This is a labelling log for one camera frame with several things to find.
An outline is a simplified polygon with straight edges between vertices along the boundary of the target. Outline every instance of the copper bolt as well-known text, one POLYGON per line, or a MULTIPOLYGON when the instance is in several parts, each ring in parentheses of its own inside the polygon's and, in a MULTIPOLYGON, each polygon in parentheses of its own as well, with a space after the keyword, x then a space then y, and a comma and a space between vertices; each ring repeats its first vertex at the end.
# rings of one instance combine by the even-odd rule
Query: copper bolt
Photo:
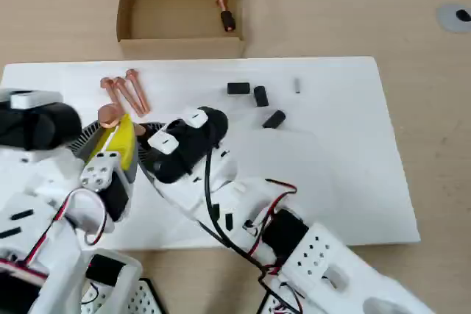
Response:
POLYGON ((109 77, 104 77, 100 81, 100 87, 104 88, 106 92, 108 92, 108 96, 110 97, 112 103, 116 104, 119 111, 124 114, 124 108, 121 104, 121 101, 119 101, 118 93, 116 92, 116 89, 114 87, 113 80, 109 77))
POLYGON ((139 82, 138 72, 134 69, 126 71, 126 80, 131 81, 135 92, 138 94, 139 101, 141 102, 142 112, 147 114, 150 112, 149 101, 147 101, 146 94, 142 89, 141 83, 139 82))
POLYGON ((142 136, 146 133, 146 128, 144 128, 142 125, 134 123, 134 133, 137 136, 142 136))
POLYGON ((221 12, 229 10, 227 3, 229 3, 229 0, 216 0, 216 4, 221 8, 221 12))
POLYGON ((106 129, 117 126, 122 117, 119 107, 114 103, 106 104, 98 110, 98 121, 106 129))
POLYGON ((132 97, 131 92, 129 92, 129 90, 127 89, 126 80, 118 76, 114 79, 114 85, 118 88, 119 92, 121 92, 121 94, 124 96, 126 101, 129 102, 129 104, 134 109, 134 111, 138 114, 138 116, 139 117, 144 116, 141 106, 139 106, 139 104, 136 102, 134 97, 132 97))

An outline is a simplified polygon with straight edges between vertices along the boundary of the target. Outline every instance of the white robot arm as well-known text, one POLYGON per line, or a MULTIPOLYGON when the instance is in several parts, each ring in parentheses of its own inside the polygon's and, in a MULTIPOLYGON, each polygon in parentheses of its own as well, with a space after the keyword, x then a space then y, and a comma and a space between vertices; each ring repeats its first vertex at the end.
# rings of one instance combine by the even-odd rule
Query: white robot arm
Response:
MULTIPOLYGON (((39 114, 60 100, 52 93, 26 93, 40 95, 31 100, 36 105, 15 106, 15 97, 24 94, 0 94, 0 116, 23 110, 30 119, 34 111, 39 114)), ((68 114, 76 115, 68 124, 77 121, 73 110, 68 114)), ((236 162, 224 144, 227 117, 218 110, 200 107, 169 124, 143 124, 146 133, 135 146, 132 122, 125 117, 112 132, 95 123, 80 134, 76 126, 62 138, 53 134, 49 141, 54 144, 29 145, 26 151, 14 143, 11 132, 5 135, 10 139, 2 137, 18 121, 28 121, 16 118, 16 123, 12 116, 11 122, 0 123, 0 145, 8 146, 4 153, 9 159, 39 168, 0 214, 0 268, 8 270, 10 279, 13 275, 39 286, 30 313, 78 313, 80 289, 90 279, 88 267, 97 256, 121 264, 111 275, 113 300, 100 313, 127 313, 126 300, 141 274, 140 264, 111 252, 81 251, 74 230, 81 229, 90 244, 113 231, 114 222, 130 207, 137 160, 160 197, 261 270, 259 282, 267 295, 259 313, 432 313, 321 224, 305 224, 284 202, 296 197, 295 186, 273 179, 238 179, 236 162), (68 148, 61 147, 78 136, 68 148), (30 210, 34 214, 25 216, 30 210), (60 308, 68 310, 58 312, 60 308)))

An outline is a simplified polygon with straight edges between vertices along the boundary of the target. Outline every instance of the mounting hole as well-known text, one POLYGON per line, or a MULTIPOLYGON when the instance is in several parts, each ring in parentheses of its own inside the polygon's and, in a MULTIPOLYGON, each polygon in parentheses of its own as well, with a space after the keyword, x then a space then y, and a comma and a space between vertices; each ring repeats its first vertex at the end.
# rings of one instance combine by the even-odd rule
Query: mounting hole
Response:
POLYGON ((465 10, 461 9, 456 12, 456 17, 463 22, 471 22, 471 15, 465 10))

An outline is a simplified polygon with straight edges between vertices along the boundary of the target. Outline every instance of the black wire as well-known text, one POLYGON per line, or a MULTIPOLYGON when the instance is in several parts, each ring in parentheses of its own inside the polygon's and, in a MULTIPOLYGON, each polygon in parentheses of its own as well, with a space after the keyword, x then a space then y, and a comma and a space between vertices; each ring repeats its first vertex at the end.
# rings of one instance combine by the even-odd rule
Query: black wire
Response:
POLYGON ((270 292, 265 292, 265 296, 263 296, 262 302, 260 303, 260 307, 258 307, 256 314, 261 314, 263 312, 263 308, 265 307, 266 301, 268 301, 269 297, 270 292))
POLYGON ((287 303, 284 299, 282 299, 280 296, 278 296, 270 287, 268 287, 265 282, 263 282, 263 279, 266 276, 266 272, 268 271, 268 268, 266 266, 262 266, 255 258, 251 257, 248 255, 244 250, 239 248, 237 245, 234 244, 234 242, 229 239, 229 237, 224 233, 222 228, 218 224, 218 220, 216 219, 216 216, 213 211, 213 203, 211 201, 211 191, 210 191, 210 174, 211 174, 211 158, 213 156, 213 144, 214 144, 214 131, 212 125, 208 122, 208 129, 209 129, 209 147, 208 147, 208 152, 206 154, 206 166, 205 166, 205 199, 206 199, 206 207, 208 209, 209 217, 211 219, 211 222, 213 223, 214 229, 216 232, 219 234, 221 237, 221 240, 219 240, 224 246, 227 248, 231 248, 234 250, 237 254, 239 254, 241 257, 243 257, 245 260, 249 261, 251 264, 257 266, 257 268, 262 272, 260 277, 258 277, 258 283, 261 284, 263 288, 265 288, 266 292, 268 292, 270 295, 274 296, 280 303, 285 305, 287 308, 289 308, 292 312, 295 314, 301 314, 299 310, 294 309, 289 303, 287 303))
POLYGON ((291 306, 287 301, 285 301, 283 298, 278 296, 268 285, 263 281, 265 278, 266 274, 262 274, 260 277, 258 277, 258 283, 268 292, 270 295, 274 296, 282 305, 290 309, 294 314, 302 314, 298 309, 295 309, 293 306, 291 306))
POLYGON ((218 221, 216 220, 216 216, 214 215, 213 211, 213 203, 211 202, 211 191, 210 191, 210 173, 211 173, 211 158, 213 156, 213 144, 214 144, 214 131, 213 127, 208 124, 209 135, 210 135, 210 145, 208 148, 208 152, 206 154, 206 166, 205 166, 205 199, 206 199, 206 207, 208 208, 209 217, 211 222, 213 223, 214 229, 219 234, 219 237, 223 240, 223 244, 227 248, 231 248, 245 260, 249 261, 251 264, 257 266, 262 272, 264 271, 262 264, 260 264, 256 259, 249 256, 244 250, 239 248, 234 242, 229 239, 229 237, 224 233, 222 228, 219 226, 218 221))
POLYGON ((294 299, 296 300, 297 306, 299 307, 299 312, 302 314, 302 312, 303 312, 303 310, 302 310, 302 304, 301 304, 301 301, 300 301, 299 297, 298 297, 297 294, 296 294, 296 291, 293 289, 292 286, 288 285, 288 283, 286 283, 286 282, 283 282, 283 283, 280 285, 280 287, 282 287, 282 286, 286 286, 286 287, 289 289, 289 291, 290 291, 291 293, 293 293, 294 299))
POLYGON ((93 303, 94 301, 96 301, 96 299, 99 297, 100 295, 100 292, 98 290, 98 287, 95 286, 95 284, 93 282, 90 282, 90 285, 91 287, 93 287, 93 289, 95 290, 96 292, 96 295, 93 299, 91 299, 90 301, 83 301, 82 303, 80 303, 81 305, 86 305, 86 304, 90 304, 90 303, 93 303))

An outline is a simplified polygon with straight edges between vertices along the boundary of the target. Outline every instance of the small silver part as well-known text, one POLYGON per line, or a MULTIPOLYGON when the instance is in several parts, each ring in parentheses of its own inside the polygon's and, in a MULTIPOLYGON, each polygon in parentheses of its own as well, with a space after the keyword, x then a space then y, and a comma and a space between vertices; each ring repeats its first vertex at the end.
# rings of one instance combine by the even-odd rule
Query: small silver part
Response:
POLYGON ((464 10, 471 15, 471 9, 459 4, 445 4, 436 11, 436 17, 440 26, 445 31, 465 33, 471 32, 471 22, 462 21, 456 13, 464 10))
POLYGON ((294 92, 301 93, 301 80, 299 77, 294 78, 294 92))

